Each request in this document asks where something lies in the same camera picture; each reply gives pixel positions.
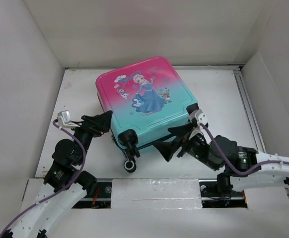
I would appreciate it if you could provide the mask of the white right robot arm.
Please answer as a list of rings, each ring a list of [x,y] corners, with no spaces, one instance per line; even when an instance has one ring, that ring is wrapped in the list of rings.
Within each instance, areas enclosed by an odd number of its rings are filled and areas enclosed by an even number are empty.
[[[168,131],[175,138],[171,142],[154,142],[154,147],[167,162],[173,156],[188,154],[213,171],[223,170],[210,188],[220,196],[250,188],[289,188],[289,157],[239,146],[221,135],[213,136],[204,124],[190,123]]]

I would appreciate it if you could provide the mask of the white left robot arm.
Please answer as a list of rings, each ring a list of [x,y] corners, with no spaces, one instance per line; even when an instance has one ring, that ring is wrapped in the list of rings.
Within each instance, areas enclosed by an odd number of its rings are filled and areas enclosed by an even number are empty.
[[[69,138],[56,144],[53,163],[33,204],[4,228],[1,238],[49,238],[76,203],[97,191],[97,178],[83,167],[92,139],[109,132],[112,114],[83,115],[73,122],[68,111],[58,113],[53,126]]]

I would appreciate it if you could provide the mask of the pink teal kids suitcase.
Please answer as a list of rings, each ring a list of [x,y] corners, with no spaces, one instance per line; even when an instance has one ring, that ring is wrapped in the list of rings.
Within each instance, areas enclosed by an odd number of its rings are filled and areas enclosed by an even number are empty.
[[[103,111],[112,111],[111,131],[124,153],[124,169],[136,170],[140,150],[173,135],[189,122],[198,101],[168,59],[156,56],[100,75],[96,81]]]

